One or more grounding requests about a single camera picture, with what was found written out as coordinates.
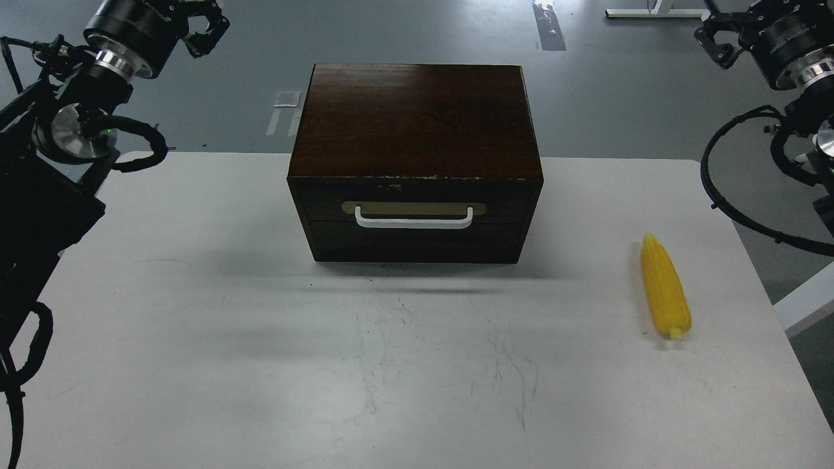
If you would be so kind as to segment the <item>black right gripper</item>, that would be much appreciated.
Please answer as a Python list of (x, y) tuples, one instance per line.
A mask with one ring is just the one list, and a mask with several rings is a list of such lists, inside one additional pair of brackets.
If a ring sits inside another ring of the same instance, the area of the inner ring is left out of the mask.
[[(833, 16), (826, 1), (756, 1), (748, 14), (708, 14), (694, 33), (711, 60), (727, 70), (745, 51), (774, 90), (805, 90), (832, 75)], [(718, 44), (726, 31), (743, 42)]]

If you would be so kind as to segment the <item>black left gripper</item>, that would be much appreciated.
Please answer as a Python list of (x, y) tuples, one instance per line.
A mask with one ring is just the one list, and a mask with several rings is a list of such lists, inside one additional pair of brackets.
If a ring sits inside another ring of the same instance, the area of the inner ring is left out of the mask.
[(83, 31), (95, 51), (94, 65), (124, 80), (157, 78), (180, 40), (192, 57), (209, 55), (226, 30), (221, 12), (190, 14), (203, 17), (207, 27), (191, 32), (188, 19), (169, 1), (104, 1)]

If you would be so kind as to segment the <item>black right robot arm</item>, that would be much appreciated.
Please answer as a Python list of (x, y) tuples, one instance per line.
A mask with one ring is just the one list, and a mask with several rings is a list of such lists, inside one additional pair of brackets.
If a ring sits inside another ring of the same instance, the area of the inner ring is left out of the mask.
[(707, 17), (694, 36), (721, 68), (730, 68), (743, 51), (753, 56), (773, 90), (798, 90), (779, 111), (762, 105), (730, 119), (707, 143), (700, 161), (701, 184), (712, 208), (775, 243), (832, 256), (832, 244), (787, 234), (758, 223), (739, 211), (715, 187), (709, 169), (712, 149), (736, 125), (750, 119), (774, 119), (769, 154), (784, 175), (826, 194), (813, 203), (817, 216), (832, 230), (833, 16), (826, 1), (754, 1), (745, 12), (721, 12), (707, 1)]

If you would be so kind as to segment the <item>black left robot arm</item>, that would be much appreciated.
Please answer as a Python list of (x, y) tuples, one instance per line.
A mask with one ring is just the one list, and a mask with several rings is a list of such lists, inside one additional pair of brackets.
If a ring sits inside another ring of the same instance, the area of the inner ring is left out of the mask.
[(2, 38), (17, 96), (2, 109), (2, 392), (9, 467), (23, 448), (23, 385), (42, 367), (53, 312), (39, 300), (60, 258), (104, 216), (96, 193), (112, 171), (133, 173), (169, 154), (163, 134), (116, 114), (134, 78), (157, 78), (177, 44), (211, 53), (229, 19), (217, 1), (104, 1), (83, 31), (50, 42)]

